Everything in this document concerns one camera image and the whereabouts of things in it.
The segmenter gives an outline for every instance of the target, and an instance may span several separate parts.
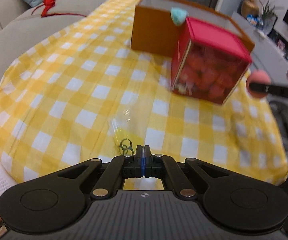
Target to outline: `red box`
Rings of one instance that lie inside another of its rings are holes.
[[[229,31],[187,17],[172,59],[174,93],[223,104],[252,63],[250,53]]]

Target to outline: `screw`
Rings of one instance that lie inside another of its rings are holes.
[[[182,190],[180,191],[180,194],[181,194],[182,196],[184,196],[184,197],[194,197],[195,194],[196,194],[196,192],[195,192],[195,190],[193,190],[193,189],[186,188],[186,189],[182,189]]]
[[[108,194],[108,190],[104,188],[97,188],[93,190],[93,195],[97,197],[105,197]]]

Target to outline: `blue pom-pom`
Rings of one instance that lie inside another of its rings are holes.
[[[170,16],[172,17],[174,24],[180,26],[185,22],[188,12],[175,7],[170,10]]]

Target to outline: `red ribbon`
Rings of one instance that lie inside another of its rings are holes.
[[[37,8],[40,8],[42,6],[45,6],[45,8],[43,9],[42,13],[41,13],[41,18],[43,17],[48,17],[48,16],[55,16],[55,15],[76,15],[76,16],[82,16],[82,17],[87,17],[86,15],[83,14],[78,14],[78,13],[50,13],[48,14],[48,10],[53,8],[55,6],[55,1],[56,0],[43,0],[43,4],[37,6],[31,13],[31,15],[33,15],[33,13],[35,12],[35,10]]]

